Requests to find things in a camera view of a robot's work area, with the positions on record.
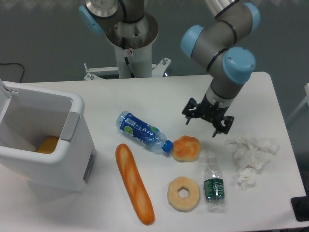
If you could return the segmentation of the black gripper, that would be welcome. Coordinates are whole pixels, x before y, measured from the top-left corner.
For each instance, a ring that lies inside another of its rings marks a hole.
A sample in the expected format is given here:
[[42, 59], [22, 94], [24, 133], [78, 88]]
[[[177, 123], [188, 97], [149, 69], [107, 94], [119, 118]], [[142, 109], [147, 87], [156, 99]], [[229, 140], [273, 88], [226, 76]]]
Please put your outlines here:
[[184, 107], [182, 114], [186, 118], [186, 125], [192, 118], [199, 118], [211, 122], [215, 128], [212, 135], [228, 134], [234, 122], [233, 116], [225, 116], [228, 110], [228, 100], [217, 96], [214, 92], [207, 92], [200, 103], [190, 98]]

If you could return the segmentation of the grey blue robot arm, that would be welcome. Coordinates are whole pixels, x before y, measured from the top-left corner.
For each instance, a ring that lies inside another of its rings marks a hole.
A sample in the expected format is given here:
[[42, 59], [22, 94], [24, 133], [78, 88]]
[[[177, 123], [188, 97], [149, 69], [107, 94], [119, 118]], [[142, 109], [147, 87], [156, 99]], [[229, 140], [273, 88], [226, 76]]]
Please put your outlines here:
[[[210, 122], [215, 134], [227, 134], [233, 117], [226, 111], [255, 69], [255, 57], [236, 43], [256, 29], [260, 13], [251, 3], [208, 0], [215, 18], [208, 29], [189, 28], [181, 40], [182, 51], [212, 76], [201, 102], [190, 99], [183, 109], [187, 120]], [[79, 7], [81, 18], [97, 35], [105, 34], [114, 46], [120, 78], [151, 77], [152, 45], [158, 36], [157, 21], [142, 0], [87, 0]]]

